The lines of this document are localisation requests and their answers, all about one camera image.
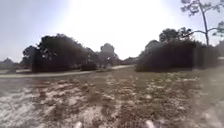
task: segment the dirt ground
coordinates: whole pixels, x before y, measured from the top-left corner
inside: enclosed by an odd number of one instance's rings
[[[0,78],[0,127],[222,128],[223,71]]]

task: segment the dense vegetation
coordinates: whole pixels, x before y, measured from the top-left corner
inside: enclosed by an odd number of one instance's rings
[[[27,47],[23,55],[21,65],[34,72],[95,70],[97,64],[114,65],[118,60],[114,47],[108,43],[101,47],[100,52],[94,52],[62,34],[43,37],[36,47]]]
[[[218,64],[215,47],[203,45],[191,35],[186,38],[180,31],[166,29],[160,34],[160,42],[150,41],[139,55],[136,71],[207,68]]]

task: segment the sky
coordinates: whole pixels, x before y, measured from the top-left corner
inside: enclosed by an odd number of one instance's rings
[[[165,28],[202,29],[200,15],[181,12],[181,0],[0,0],[0,60],[19,62],[45,35],[65,34],[94,51],[104,43],[121,59],[135,57]],[[208,13],[216,27],[224,13]],[[195,38],[204,42],[203,35]],[[212,37],[213,45],[220,38]]]

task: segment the bush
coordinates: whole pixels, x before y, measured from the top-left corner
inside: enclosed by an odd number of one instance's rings
[[[82,71],[92,71],[97,70],[97,64],[94,62],[87,62],[85,64],[82,64],[81,66]]]
[[[136,71],[206,68],[216,66],[217,58],[214,47],[196,41],[161,43],[159,47],[140,54]]]

